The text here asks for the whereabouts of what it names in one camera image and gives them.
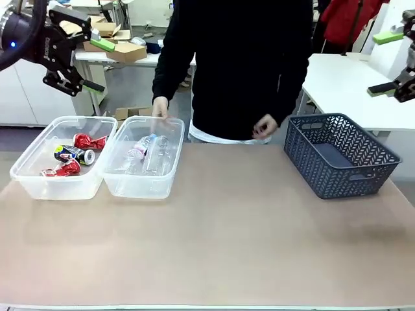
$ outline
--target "clear plastic bottle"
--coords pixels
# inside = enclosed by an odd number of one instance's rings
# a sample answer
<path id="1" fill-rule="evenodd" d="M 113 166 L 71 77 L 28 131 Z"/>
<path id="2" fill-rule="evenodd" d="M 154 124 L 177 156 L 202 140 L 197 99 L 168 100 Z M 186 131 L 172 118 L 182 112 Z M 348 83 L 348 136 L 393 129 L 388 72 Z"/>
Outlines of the clear plastic bottle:
<path id="1" fill-rule="evenodd" d="M 127 155 L 124 157 L 124 162 L 122 167 L 119 169 L 123 174 L 136 174 L 138 167 L 140 166 L 140 161 L 144 159 L 146 152 L 153 140 L 157 138 L 157 135 L 151 134 L 141 138 L 132 149 L 127 152 Z"/>
<path id="2" fill-rule="evenodd" d="M 166 136 L 158 136 L 148 148 L 143 163 L 143 174 L 146 176 L 162 176 L 169 172 L 170 155 L 167 149 L 169 140 Z"/>

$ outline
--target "white desk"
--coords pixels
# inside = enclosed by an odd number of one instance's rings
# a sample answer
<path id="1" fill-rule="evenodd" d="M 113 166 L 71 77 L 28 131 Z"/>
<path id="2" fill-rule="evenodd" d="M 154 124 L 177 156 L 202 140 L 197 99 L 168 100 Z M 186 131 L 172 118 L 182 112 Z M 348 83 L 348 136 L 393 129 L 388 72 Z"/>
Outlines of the white desk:
<path id="1" fill-rule="evenodd" d="M 308 98 L 322 113 L 343 113 L 371 131 L 415 131 L 415 100 L 371 97 L 370 86 L 390 82 L 369 65 L 345 56 L 314 54 L 310 58 L 298 114 Z"/>
<path id="2" fill-rule="evenodd" d="M 138 60 L 134 63 L 125 63 L 123 65 L 126 66 L 132 66 L 132 67 L 155 67 L 158 64 L 158 58 L 160 57 L 160 54 L 148 54 L 146 58 L 142 60 Z M 91 64 L 97 65 L 98 63 L 101 63 L 102 65 L 108 64 L 108 63 L 117 63 L 115 60 L 106 57 L 105 52 L 85 52 L 83 50 L 77 50 L 75 53 L 75 60 L 80 62 L 81 68 L 83 73 L 81 75 L 85 76 L 84 78 L 86 80 L 92 80 L 92 73 L 91 73 Z M 193 85 L 193 77 L 195 76 L 196 71 L 196 56 L 193 57 L 191 63 L 191 70 L 192 70 L 192 85 Z M 95 109 L 95 113 L 97 115 L 101 115 L 101 112 L 99 110 L 98 105 L 98 99 L 97 94 L 92 92 L 92 103 Z"/>

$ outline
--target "basket handle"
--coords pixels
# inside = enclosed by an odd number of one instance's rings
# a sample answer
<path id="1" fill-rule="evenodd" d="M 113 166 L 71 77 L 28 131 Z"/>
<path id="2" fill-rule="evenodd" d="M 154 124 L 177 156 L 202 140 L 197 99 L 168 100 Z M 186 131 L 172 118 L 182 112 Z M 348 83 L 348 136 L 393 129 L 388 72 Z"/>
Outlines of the basket handle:
<path id="1" fill-rule="evenodd" d="M 319 130 L 324 126 L 323 122 L 304 123 L 301 125 L 302 130 Z"/>
<path id="2" fill-rule="evenodd" d="M 376 177 L 375 174 L 370 174 L 367 176 L 362 175 L 362 174 L 355 174 L 349 177 L 349 181 L 371 180 L 371 179 L 374 179 L 375 177 Z"/>

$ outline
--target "black sweater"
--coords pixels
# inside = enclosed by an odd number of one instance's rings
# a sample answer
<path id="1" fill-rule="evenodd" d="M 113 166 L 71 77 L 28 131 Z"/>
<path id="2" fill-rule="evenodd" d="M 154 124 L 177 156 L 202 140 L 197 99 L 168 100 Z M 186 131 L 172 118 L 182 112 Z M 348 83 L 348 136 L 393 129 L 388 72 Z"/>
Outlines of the black sweater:
<path id="1" fill-rule="evenodd" d="M 177 0 L 154 98 L 169 100 L 196 53 L 193 124 L 225 139 L 251 139 L 269 113 L 292 113 L 311 55 L 312 0 Z"/>

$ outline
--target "beige tabletop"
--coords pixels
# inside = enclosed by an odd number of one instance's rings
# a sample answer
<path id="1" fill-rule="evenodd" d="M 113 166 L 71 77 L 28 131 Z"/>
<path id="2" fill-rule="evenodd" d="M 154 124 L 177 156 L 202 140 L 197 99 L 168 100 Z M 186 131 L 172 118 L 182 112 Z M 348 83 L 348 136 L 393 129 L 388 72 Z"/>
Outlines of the beige tabletop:
<path id="1" fill-rule="evenodd" d="M 415 305 L 415 210 L 317 198 L 277 146 L 185 145 L 168 200 L 0 194 L 0 303 L 46 308 Z"/>

